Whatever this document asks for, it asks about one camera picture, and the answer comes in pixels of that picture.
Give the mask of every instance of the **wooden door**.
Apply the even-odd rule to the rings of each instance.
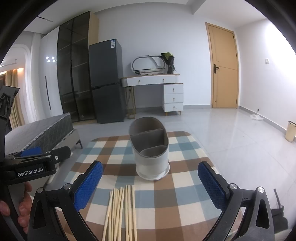
[[[212,107],[237,108],[238,59],[232,31],[207,24],[212,64]]]

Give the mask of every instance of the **plastic bag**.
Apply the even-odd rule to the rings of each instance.
[[[252,120],[257,120],[257,121],[262,121],[263,120],[262,117],[260,117],[259,115],[255,115],[255,114],[250,115],[250,117],[251,117]]]

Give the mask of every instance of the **refrigerator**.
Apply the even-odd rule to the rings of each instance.
[[[117,39],[89,46],[94,111],[98,123],[123,121],[126,116],[121,46]]]

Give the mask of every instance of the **checkered tablecloth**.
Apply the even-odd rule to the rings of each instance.
[[[125,185],[135,185],[139,241],[198,241],[213,227],[221,211],[210,200],[198,177],[197,166],[207,161],[216,169],[189,133],[175,131],[168,136],[170,171],[158,181],[146,181],[137,175],[129,136],[98,138],[84,148],[65,182],[73,183],[94,160],[103,164],[103,176],[86,208],[80,210],[99,240],[109,193]],[[58,215],[68,238],[74,240],[62,212],[58,211]],[[125,241],[124,215],[122,228],[121,240]]]

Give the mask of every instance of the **door lock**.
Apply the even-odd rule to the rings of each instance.
[[[216,69],[220,69],[220,68],[216,67],[216,65],[214,64],[214,74],[216,74]]]

